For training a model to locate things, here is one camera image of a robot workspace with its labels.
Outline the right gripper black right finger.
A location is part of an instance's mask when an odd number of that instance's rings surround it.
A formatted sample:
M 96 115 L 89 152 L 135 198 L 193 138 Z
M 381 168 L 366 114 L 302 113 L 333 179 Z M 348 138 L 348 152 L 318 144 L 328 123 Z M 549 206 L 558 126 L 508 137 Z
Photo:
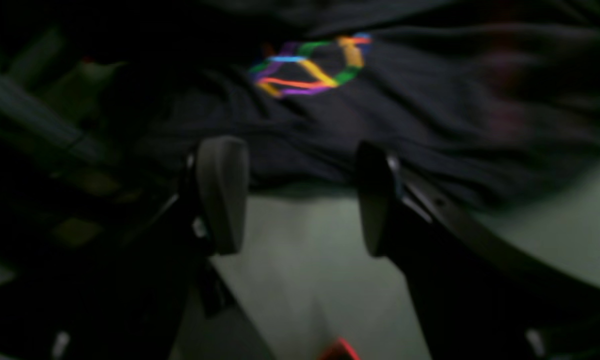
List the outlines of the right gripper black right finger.
M 421 171 L 355 154 L 367 251 L 403 274 L 433 360 L 600 360 L 600 287 L 524 253 Z

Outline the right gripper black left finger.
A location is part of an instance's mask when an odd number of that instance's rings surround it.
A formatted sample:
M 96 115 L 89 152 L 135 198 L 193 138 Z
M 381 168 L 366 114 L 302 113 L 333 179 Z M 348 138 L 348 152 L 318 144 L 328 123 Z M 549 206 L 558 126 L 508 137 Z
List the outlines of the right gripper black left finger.
M 207 137 L 174 181 L 104 196 L 0 150 L 0 356 L 169 358 L 192 269 L 242 246 L 247 143 Z

